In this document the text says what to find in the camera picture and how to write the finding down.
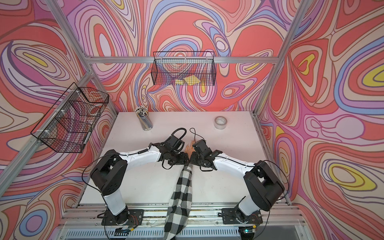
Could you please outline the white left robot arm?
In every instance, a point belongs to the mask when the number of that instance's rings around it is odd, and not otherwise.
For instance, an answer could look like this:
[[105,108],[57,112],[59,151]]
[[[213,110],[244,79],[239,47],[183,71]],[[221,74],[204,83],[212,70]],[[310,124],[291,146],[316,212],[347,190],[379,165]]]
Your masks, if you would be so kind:
[[188,154],[182,152],[185,142],[175,136],[168,137],[161,143],[150,143],[142,150],[118,153],[109,150],[98,161],[91,171],[91,179],[97,190],[101,193],[107,212],[114,217],[119,217],[128,211],[123,200],[120,187],[126,172],[130,169],[149,163],[164,163],[170,166],[186,163]]

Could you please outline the mannequin hand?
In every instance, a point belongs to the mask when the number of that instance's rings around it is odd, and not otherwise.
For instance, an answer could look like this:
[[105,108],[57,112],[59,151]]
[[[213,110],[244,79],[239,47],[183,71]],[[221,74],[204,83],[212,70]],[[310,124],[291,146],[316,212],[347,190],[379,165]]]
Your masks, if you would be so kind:
[[191,140],[189,144],[185,147],[185,153],[188,154],[189,159],[191,158],[192,154],[195,152],[195,149],[193,145],[195,144],[195,140]]

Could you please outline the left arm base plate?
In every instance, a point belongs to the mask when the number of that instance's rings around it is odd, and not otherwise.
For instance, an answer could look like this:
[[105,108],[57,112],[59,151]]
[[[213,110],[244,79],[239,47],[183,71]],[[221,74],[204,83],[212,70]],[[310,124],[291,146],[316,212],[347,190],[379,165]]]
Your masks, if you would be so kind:
[[106,210],[102,220],[102,226],[128,226],[137,227],[143,222],[144,210],[133,209],[123,210],[117,216],[113,215],[110,210]]

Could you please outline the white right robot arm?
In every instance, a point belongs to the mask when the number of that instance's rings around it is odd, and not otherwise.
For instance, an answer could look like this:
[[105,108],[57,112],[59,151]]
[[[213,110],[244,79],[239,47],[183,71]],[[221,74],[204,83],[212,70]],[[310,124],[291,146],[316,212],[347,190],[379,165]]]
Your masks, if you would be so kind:
[[193,149],[191,164],[244,180],[249,193],[234,208],[238,218],[248,217],[259,210],[268,212],[285,191],[285,186],[267,161],[248,163],[234,159],[222,151],[212,151],[205,140],[194,143]]

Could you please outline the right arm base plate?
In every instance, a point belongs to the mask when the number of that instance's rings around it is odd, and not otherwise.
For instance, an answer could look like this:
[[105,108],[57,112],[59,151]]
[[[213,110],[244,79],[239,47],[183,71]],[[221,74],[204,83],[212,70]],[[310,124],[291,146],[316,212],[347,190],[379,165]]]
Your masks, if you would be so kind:
[[222,218],[224,225],[252,224],[258,226],[263,223],[263,218],[259,210],[247,216],[238,208],[223,208],[221,212],[218,213],[218,216]]

